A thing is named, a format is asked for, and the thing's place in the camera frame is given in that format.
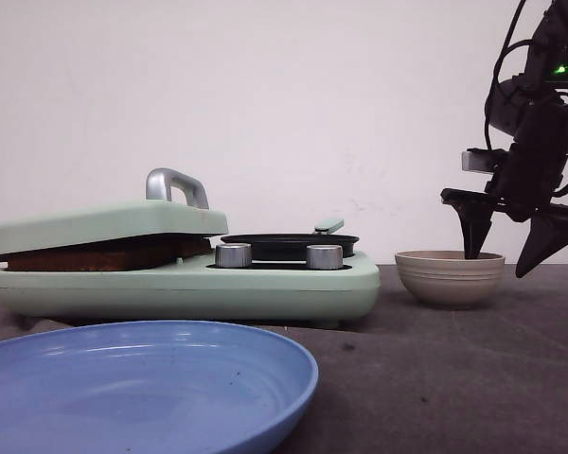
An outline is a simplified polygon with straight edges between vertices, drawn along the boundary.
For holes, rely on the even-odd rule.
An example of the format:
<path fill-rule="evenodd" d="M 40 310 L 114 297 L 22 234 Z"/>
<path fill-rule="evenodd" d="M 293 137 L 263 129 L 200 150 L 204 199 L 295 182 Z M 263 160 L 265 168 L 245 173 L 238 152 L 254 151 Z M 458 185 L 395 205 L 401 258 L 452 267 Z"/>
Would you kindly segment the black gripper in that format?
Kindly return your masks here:
<path fill-rule="evenodd" d="M 493 212 L 517 222 L 531 218 L 515 268 L 518 278 L 568 246 L 568 205 L 551 202 L 567 159 L 568 106 L 554 102 L 528 106 L 509 151 L 496 162 L 486 192 L 442 190 L 442 202 L 459 216 L 465 258 L 479 256 Z"/>

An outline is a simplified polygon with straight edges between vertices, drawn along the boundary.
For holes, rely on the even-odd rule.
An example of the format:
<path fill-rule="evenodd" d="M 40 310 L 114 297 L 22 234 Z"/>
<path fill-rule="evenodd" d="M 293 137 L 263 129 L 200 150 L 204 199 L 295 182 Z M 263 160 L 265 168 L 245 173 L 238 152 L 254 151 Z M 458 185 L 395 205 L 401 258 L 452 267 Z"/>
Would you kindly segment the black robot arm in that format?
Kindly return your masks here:
<path fill-rule="evenodd" d="M 531 38 L 505 41 L 485 102 L 485 127 L 513 139 L 508 149 L 469 148 L 465 171 L 489 173 L 484 191 L 445 188 L 460 219 L 464 255 L 475 259 L 493 213 L 529 221 L 516 265 L 523 277 L 568 246 L 568 1 L 554 1 Z"/>

